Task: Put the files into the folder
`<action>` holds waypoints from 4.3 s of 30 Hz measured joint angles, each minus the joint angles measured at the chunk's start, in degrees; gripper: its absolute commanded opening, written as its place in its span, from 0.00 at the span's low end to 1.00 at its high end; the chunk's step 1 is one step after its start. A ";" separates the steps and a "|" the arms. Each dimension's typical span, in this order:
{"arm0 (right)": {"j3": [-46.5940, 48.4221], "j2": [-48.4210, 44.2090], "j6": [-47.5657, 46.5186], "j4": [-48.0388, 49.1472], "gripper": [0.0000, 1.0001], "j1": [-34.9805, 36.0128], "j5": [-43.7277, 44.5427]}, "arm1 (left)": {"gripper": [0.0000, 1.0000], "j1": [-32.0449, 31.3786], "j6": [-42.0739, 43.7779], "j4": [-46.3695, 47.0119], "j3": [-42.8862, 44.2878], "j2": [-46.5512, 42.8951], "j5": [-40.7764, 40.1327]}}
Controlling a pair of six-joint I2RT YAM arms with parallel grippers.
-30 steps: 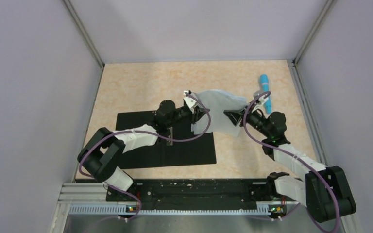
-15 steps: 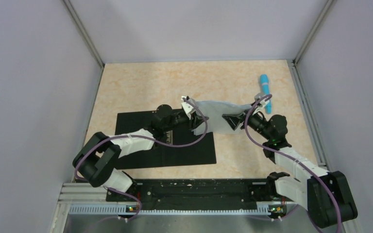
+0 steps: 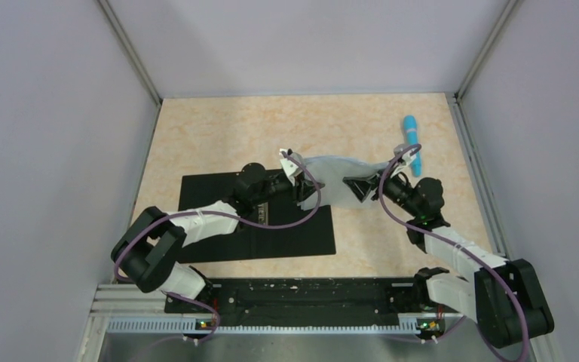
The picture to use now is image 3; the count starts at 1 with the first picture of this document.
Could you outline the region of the red and black folder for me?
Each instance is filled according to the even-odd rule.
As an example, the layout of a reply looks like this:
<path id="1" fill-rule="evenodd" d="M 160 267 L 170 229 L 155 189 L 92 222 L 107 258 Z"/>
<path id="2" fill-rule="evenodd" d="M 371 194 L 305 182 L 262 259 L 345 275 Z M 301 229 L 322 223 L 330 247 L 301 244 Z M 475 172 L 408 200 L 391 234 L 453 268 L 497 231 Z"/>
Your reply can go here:
<path id="1" fill-rule="evenodd" d="M 183 176 L 179 210 L 212 204 L 231 193 L 237 174 L 206 173 Z M 179 262 L 240 261 L 336 254 L 332 211 L 321 206 L 313 217 L 291 229 L 268 230 L 242 223 L 234 233 L 217 235 L 183 247 Z"/>

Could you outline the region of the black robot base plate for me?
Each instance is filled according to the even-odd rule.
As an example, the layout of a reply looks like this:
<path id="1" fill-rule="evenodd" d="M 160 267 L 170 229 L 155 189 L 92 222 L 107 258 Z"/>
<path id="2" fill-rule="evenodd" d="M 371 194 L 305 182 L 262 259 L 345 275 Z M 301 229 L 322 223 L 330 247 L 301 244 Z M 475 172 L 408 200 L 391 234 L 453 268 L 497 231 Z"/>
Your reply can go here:
<path id="1" fill-rule="evenodd" d="M 215 278 L 201 302 L 229 327 L 395 327 L 408 314 L 431 318 L 413 278 Z"/>

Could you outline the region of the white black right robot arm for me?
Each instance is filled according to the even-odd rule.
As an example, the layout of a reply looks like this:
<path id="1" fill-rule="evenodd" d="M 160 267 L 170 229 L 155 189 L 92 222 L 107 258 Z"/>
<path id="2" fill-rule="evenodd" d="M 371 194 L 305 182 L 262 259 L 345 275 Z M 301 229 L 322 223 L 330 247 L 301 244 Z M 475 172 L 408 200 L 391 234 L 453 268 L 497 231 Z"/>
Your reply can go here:
<path id="1" fill-rule="evenodd" d="M 441 212 L 445 201 L 440 180 L 425 177 L 412 185 L 403 173 L 384 183 L 379 180 L 374 174 L 345 177 L 343 183 L 359 201 L 387 198 L 405 210 L 412 216 L 406 224 L 410 242 L 456 272 L 420 269 L 412 290 L 417 308 L 431 311 L 441 304 L 462 313 L 496 348 L 554 331 L 555 322 L 533 265 L 490 253 L 452 229 Z"/>

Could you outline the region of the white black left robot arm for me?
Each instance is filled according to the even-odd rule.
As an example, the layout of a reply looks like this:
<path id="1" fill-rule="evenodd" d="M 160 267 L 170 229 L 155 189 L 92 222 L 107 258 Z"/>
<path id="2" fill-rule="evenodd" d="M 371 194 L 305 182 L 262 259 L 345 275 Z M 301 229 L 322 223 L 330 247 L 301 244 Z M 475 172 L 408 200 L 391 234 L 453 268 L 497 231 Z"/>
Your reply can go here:
<path id="1" fill-rule="evenodd" d="M 144 209 L 112 249 L 115 276 L 144 293 L 160 291 L 182 298 L 192 311 L 203 311 L 211 303 L 213 284 L 197 269 L 179 262 L 183 248 L 230 235 L 241 224 L 255 226 L 249 215 L 277 196 L 289 195 L 298 204 L 316 195 L 321 202 L 323 187 L 291 158 L 273 175 L 261 164 L 250 163 L 237 173 L 231 193 L 210 205 L 174 213 Z"/>

